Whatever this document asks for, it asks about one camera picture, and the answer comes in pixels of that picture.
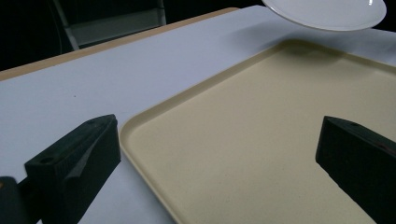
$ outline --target tray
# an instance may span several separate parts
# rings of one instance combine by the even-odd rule
[[[325,115],[396,140],[396,68],[283,42],[129,119],[120,145],[178,223],[374,223],[315,162]]]

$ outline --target wooden table edge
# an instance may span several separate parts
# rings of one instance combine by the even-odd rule
[[[124,44],[128,44],[131,42],[134,42],[136,40],[139,39],[143,39],[149,36],[153,36],[153,35],[158,35],[170,30],[174,30],[176,28],[182,27],[182,26],[186,26],[198,21],[203,21],[212,17],[216,17],[231,11],[235,11],[237,10],[237,7],[227,7],[224,8],[222,10],[218,10],[218,11],[214,11],[214,12],[210,12],[201,16],[197,16],[194,18],[190,18],[184,21],[178,21],[175,23],[171,23],[165,26],[160,26],[151,30],[147,30],[141,33],[137,33],[134,35],[128,35],[122,38],[118,38],[115,40],[111,40],[102,44],[98,44],[89,48],[85,48],[85,49],[79,49],[76,51],[72,51],[72,52],[68,52],[66,54],[62,54],[62,55],[58,55],[55,57],[51,57],[42,61],[38,61],[38,62],[34,62],[34,63],[28,63],[22,66],[18,66],[18,67],[14,67],[14,68],[10,68],[8,70],[4,70],[0,72],[0,81],[6,80],[6,79],[10,79],[13,77],[18,77],[18,76],[22,76],[28,73],[32,73],[34,71],[40,70],[40,69],[44,69],[47,67],[51,67],[53,65],[56,64],[60,64],[60,63],[66,63],[72,60],[75,60],[77,58],[81,58],[87,55],[91,55],[103,50],[107,50],[107,49],[112,49]]]

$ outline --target tray surface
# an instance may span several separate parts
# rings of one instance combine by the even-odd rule
[[[178,223],[374,223],[315,162],[325,115],[396,140],[396,68],[287,41],[129,119],[126,156]]]

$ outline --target white plate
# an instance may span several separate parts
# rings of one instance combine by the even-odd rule
[[[354,31],[379,24],[387,14],[382,0],[262,0],[279,16],[331,31]]]

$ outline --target tabletop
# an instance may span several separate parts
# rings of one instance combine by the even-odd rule
[[[392,32],[313,30],[266,7],[228,8],[159,29],[0,73],[0,175],[21,181],[26,161],[83,121],[115,114],[120,127],[283,40],[307,40],[396,65]],[[173,223],[121,159],[80,223]]]

